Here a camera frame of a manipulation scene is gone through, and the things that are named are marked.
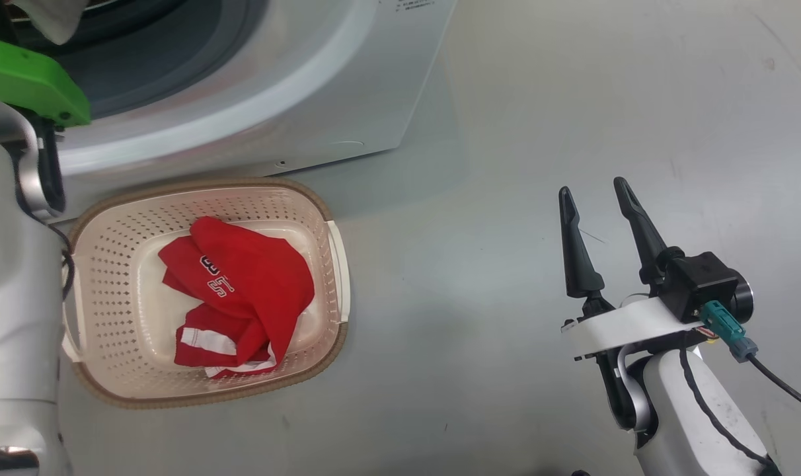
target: basket rim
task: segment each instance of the basket rim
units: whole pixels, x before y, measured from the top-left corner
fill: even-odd
[[[71,253],[74,253],[77,241],[80,239],[83,230],[92,222],[98,215],[110,210],[110,208],[119,207],[132,202],[139,202],[149,198],[158,198],[158,196],[172,195],[174,193],[185,192],[201,192],[201,190],[223,189],[223,188],[286,188],[293,192],[300,193],[306,196],[310,202],[319,209],[319,213],[325,221],[333,219],[332,214],[325,202],[319,198],[312,190],[303,186],[294,180],[288,178],[259,178],[259,177],[245,177],[245,178],[215,178],[214,180],[193,180],[182,182],[179,184],[165,184],[164,186],[155,186],[145,190],[138,190],[138,192],[130,192],[122,195],[107,198],[101,202],[92,205],[86,212],[75,221],[69,233],[69,241],[71,243]],[[187,397],[165,397],[165,398],[129,398],[119,397],[119,395],[108,391],[98,383],[92,374],[89,373],[85,362],[72,362],[71,368],[74,371],[77,379],[80,380],[87,391],[95,395],[98,400],[104,401],[110,405],[120,407],[121,409],[128,410],[149,410],[149,409],[177,409],[177,407],[189,407],[194,405],[204,405],[208,403],[220,403],[220,401],[237,400],[244,397],[252,397],[252,395],[259,395],[265,392],[275,391],[282,389],[296,383],[304,382],[312,377],[317,376],[324,371],[328,366],[334,362],[335,358],[339,355],[342,345],[345,343],[347,335],[347,322],[339,323],[339,331],[336,334],[336,339],[333,346],[330,347],[327,355],[323,356],[318,364],[307,370],[300,371],[291,376],[283,377],[282,379],[272,380],[271,382],[258,382],[252,385],[244,386],[237,389],[224,389],[223,391],[214,391],[208,394],[200,395],[187,395]]]
[[[158,198],[158,196],[172,195],[174,193],[186,192],[201,192],[201,190],[222,189],[222,188],[287,188],[293,192],[298,192],[306,196],[310,202],[319,209],[319,213],[325,221],[333,219],[330,209],[327,204],[319,198],[312,190],[299,184],[294,180],[288,178],[266,178],[266,177],[245,177],[245,178],[211,178],[211,180],[193,180],[189,182],[182,182],[179,184],[166,184],[165,186],[151,187],[145,190],[138,190],[138,192],[130,192],[122,195],[107,198],[101,202],[87,208],[87,211],[75,221],[75,225],[69,232],[69,242],[71,243],[71,253],[74,253],[77,241],[80,239],[83,230],[86,226],[95,219],[99,214],[110,210],[110,208],[119,207],[132,202],[140,202],[149,198]]]
[[[210,403],[222,403],[222,401],[238,400],[245,397],[253,397],[253,395],[260,395],[277,389],[286,388],[296,383],[305,382],[312,377],[321,374],[331,364],[333,364],[339,352],[342,350],[343,344],[347,338],[348,323],[339,323],[339,332],[336,333],[336,340],[333,346],[330,347],[330,352],[322,358],[318,364],[313,367],[307,368],[292,374],[291,376],[283,377],[282,379],[273,380],[271,382],[253,383],[252,385],[244,386],[238,389],[228,389],[227,391],[216,391],[208,394],[189,395],[188,397],[165,397],[165,398],[128,398],[119,397],[119,395],[108,391],[100,383],[93,379],[92,374],[83,362],[72,362],[71,369],[74,371],[75,376],[83,386],[95,395],[98,400],[104,401],[114,407],[119,407],[125,410],[156,410],[156,409],[179,409],[180,407],[193,407],[196,405],[207,405]]]

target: white stripe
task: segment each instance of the white stripe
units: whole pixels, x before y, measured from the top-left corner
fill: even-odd
[[[226,356],[237,355],[237,343],[224,334],[215,331],[202,331],[191,327],[183,328],[180,343],[199,349],[209,350]]]
[[[257,370],[265,370],[265,368],[271,368],[277,365],[277,358],[274,356],[274,351],[271,350],[271,344],[268,344],[268,355],[270,355],[270,357],[265,362],[245,362],[239,367],[207,367],[204,368],[204,371],[207,373],[208,377],[214,377],[225,370],[231,370],[232,372],[255,372]]]

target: basket handle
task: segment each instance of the basket handle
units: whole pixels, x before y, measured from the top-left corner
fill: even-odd
[[[336,222],[328,220],[330,250],[333,254],[333,272],[336,275],[336,298],[339,300],[339,319],[346,323],[350,316],[350,271],[347,266],[345,245]]]
[[[77,275],[75,275],[74,281],[74,292],[71,293],[71,303],[77,302],[77,296],[80,296],[80,289],[78,289],[78,280]],[[62,303],[63,307],[63,342],[62,347],[65,351],[65,355],[68,355],[72,362],[77,364],[78,362],[83,361],[83,352],[81,352],[80,348],[75,344],[74,338],[71,338],[71,334],[69,333],[69,319],[67,313],[65,311],[65,306],[68,301]]]

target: printed number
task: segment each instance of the printed number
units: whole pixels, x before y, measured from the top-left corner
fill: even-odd
[[[227,296],[228,290],[230,292],[235,291],[235,289],[233,289],[233,286],[231,286],[231,284],[227,282],[227,276],[214,278],[214,280],[207,283],[207,286],[209,286],[211,290],[214,290],[215,294],[219,295],[220,298],[224,298],[225,296]]]
[[[207,271],[209,271],[210,274],[212,274],[213,276],[219,275],[219,269],[215,267],[215,265],[213,264],[212,261],[210,261],[207,255],[201,257],[201,265],[204,266],[204,268],[207,268]]]

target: plastic basket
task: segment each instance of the plastic basket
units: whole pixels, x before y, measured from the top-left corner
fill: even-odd
[[[157,253],[202,216],[286,238],[307,259],[315,299],[270,373],[213,380],[173,362],[174,332],[200,301],[161,283]],[[290,180],[208,180],[118,196],[90,208],[69,238],[77,273],[63,348],[83,385],[107,403],[162,409],[273,391],[323,371],[345,342],[350,278],[339,230],[324,202]]]

